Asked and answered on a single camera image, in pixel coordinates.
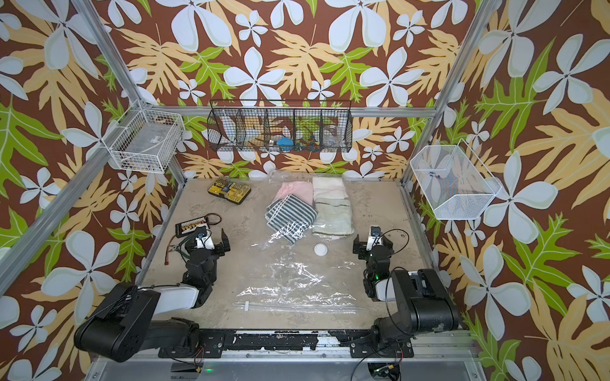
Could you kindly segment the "clear plastic vacuum bag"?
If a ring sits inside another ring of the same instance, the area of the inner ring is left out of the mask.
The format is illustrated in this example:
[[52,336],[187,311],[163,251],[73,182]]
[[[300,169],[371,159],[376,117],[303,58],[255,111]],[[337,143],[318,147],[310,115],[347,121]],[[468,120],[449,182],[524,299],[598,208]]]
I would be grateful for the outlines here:
[[[282,172],[251,179],[252,192],[243,204],[236,233],[234,289],[231,306],[244,311],[297,312],[302,314],[364,314],[367,298],[360,284],[362,265],[352,253],[354,233],[329,237],[313,233],[290,245],[271,240],[265,211],[282,183],[307,181],[318,176],[290,176]],[[314,247],[325,244],[328,254],[316,256]]]

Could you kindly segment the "white vacuum bag valve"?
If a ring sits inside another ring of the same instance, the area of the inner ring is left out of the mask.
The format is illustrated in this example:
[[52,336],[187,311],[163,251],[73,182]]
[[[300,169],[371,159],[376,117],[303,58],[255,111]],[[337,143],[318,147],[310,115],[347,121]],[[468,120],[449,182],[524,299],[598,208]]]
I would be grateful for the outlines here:
[[328,254],[328,247],[325,244],[317,244],[314,247],[314,253],[316,256],[325,257]]

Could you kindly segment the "black parallel charging board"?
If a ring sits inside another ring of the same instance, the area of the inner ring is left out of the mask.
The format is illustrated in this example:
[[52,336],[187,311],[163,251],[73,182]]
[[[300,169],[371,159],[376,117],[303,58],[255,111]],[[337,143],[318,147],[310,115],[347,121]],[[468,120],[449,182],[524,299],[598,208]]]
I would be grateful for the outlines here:
[[217,225],[222,221],[222,217],[216,213],[209,213],[203,217],[196,217],[186,222],[180,222],[175,225],[175,236],[177,238],[185,237],[193,233],[197,228]]

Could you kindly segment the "green white striped towel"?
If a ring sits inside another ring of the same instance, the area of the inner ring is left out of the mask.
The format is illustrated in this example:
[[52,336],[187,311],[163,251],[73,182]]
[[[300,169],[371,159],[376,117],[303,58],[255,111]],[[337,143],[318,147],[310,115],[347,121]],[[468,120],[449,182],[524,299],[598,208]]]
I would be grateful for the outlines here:
[[271,240],[295,244],[313,226],[317,215],[313,206],[295,195],[276,200],[265,211],[266,224],[273,231]]

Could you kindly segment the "green handled pliers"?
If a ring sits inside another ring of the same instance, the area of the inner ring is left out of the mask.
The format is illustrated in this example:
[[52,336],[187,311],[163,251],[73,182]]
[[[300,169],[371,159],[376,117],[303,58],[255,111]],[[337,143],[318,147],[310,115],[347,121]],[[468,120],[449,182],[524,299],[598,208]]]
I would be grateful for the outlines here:
[[165,262],[164,265],[168,266],[170,264],[170,254],[172,252],[178,253],[180,255],[181,260],[186,264],[190,259],[190,255],[187,253],[185,248],[187,242],[187,238],[184,237],[180,241],[176,236],[172,236],[165,250]]

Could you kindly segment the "pink towel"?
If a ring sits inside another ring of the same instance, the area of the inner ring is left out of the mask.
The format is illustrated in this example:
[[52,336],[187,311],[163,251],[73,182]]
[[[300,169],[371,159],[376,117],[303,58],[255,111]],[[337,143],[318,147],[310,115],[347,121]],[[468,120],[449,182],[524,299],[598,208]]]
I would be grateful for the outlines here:
[[282,183],[280,190],[276,193],[274,201],[287,198],[289,195],[294,195],[310,206],[314,205],[314,189],[311,182],[292,181]]

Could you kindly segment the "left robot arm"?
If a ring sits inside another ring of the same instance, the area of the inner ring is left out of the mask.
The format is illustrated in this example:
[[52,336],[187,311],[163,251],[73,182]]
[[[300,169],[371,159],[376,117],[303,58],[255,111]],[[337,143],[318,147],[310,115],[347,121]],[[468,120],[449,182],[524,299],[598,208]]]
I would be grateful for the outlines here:
[[76,330],[74,345],[122,363],[143,350],[158,349],[168,357],[193,357],[203,351],[200,325],[181,317],[157,320],[157,315],[203,306],[217,280],[218,259],[230,252],[225,232],[211,240],[204,226],[185,237],[186,272],[182,282],[138,287],[120,283]]

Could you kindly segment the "pale green towel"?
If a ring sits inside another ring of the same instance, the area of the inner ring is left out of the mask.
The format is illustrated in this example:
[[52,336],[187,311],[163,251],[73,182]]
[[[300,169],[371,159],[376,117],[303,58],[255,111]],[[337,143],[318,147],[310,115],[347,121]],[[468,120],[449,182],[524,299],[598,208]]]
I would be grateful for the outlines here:
[[352,206],[347,198],[320,198],[315,208],[313,233],[329,237],[347,237],[354,233]]

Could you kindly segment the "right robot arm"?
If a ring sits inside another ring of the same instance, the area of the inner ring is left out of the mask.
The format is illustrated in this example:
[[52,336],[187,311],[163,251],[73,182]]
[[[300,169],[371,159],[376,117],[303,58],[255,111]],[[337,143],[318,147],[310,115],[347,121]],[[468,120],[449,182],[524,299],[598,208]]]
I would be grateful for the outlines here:
[[365,293],[371,300],[383,302],[388,316],[378,318],[367,336],[349,341],[353,358],[412,358],[411,340],[417,335],[450,332],[460,326],[458,309],[437,271],[390,268],[397,251],[387,235],[372,225],[366,241],[354,239],[353,253],[366,264]]

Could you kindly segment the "yellow black screwdriver bit case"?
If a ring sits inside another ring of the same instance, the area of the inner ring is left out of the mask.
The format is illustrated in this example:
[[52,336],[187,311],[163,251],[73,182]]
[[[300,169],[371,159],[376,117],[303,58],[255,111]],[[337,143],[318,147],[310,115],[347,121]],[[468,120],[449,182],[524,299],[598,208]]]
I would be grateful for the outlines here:
[[208,194],[236,205],[242,204],[250,192],[251,186],[231,181],[227,177],[217,178],[207,189]]

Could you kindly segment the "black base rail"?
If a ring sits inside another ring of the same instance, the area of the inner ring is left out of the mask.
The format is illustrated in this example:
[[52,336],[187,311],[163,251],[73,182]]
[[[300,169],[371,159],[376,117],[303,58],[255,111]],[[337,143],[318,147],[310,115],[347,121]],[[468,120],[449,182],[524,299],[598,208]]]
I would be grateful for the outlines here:
[[411,340],[381,339],[376,330],[201,329],[193,349],[160,349],[162,359],[220,359],[232,352],[321,352],[345,349],[352,358],[414,357]]

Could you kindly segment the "white mesh basket right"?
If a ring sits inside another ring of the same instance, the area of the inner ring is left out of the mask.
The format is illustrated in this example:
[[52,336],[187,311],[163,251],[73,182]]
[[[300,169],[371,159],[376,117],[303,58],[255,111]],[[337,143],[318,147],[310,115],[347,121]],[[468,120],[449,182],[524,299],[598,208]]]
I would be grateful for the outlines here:
[[464,140],[458,144],[424,146],[410,165],[435,218],[440,221],[481,217],[502,188],[500,180]]

